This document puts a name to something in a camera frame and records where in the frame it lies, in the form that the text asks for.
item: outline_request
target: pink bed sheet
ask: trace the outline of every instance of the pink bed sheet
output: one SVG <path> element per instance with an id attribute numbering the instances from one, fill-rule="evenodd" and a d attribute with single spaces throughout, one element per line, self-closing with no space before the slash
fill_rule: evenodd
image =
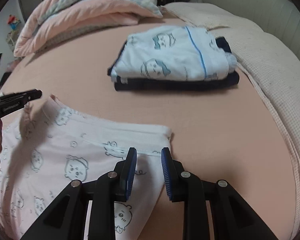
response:
<path id="1" fill-rule="evenodd" d="M 3 92 L 40 89 L 97 117 L 172 128 L 172 151 L 201 179 L 228 180 L 280 240 L 288 240 L 295 216 L 295 182 L 289 152 L 269 111 L 240 71 L 236 88 L 211 92 L 116 92 L 106 70 L 130 33 L 176 18 L 145 19 L 137 26 L 94 32 L 42 54 L 26 57 Z M 4 125 L 15 115 L 3 119 Z M 182 239 L 183 204 L 165 189 L 139 239 Z"/>

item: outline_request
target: white wall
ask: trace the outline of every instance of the white wall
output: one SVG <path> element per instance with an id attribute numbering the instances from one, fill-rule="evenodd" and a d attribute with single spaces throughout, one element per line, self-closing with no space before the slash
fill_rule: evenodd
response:
<path id="1" fill-rule="evenodd" d="M 8 67 L 8 63 L 15 59 L 12 51 L 6 43 L 7 34 L 12 30 L 7 24 L 10 14 L 17 16 L 21 20 L 22 24 L 25 23 L 22 18 L 18 0 L 9 0 L 0 12 L 0 53 L 2 53 L 0 63 L 0 80 Z"/>

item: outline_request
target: peach fitted sheet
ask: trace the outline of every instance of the peach fitted sheet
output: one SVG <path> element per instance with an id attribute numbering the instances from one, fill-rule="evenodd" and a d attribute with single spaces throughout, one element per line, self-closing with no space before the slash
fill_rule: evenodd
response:
<path id="1" fill-rule="evenodd" d="M 161 24 L 184 25 L 165 15 L 137 26 L 91 33 L 26 57 L 4 93 L 40 89 L 81 112 L 117 122 L 172 128 L 175 159 L 203 180 L 226 179 L 280 240 L 290 238 L 295 181 L 289 152 L 269 111 L 240 71 L 236 88 L 211 92 L 116 92 L 106 70 L 130 33 Z M 7 125 L 15 113 L 3 119 Z M 139 239 L 182 239 L 183 204 L 165 189 Z"/>

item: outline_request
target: black cloth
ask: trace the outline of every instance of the black cloth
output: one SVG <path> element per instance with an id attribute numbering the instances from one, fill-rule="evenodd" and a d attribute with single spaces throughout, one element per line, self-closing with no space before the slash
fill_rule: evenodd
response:
<path id="1" fill-rule="evenodd" d="M 225 52 L 231 53 L 230 46 L 224 37 L 216 38 L 216 43 L 219 48 Z M 111 75 L 112 68 L 119 60 L 123 52 L 124 46 L 120 50 L 119 56 L 114 64 L 108 69 L 108 76 Z M 114 83 L 116 91 L 130 90 L 179 90 L 179 91 L 206 91 L 213 89 L 223 89 L 234 86 L 239 83 L 239 74 L 234 71 L 228 74 L 225 79 L 212 81 L 172 81 L 172 80 L 155 80 L 147 78 L 128 78 L 128 83 L 122 83 L 121 78 L 117 77 L 117 82 Z"/>

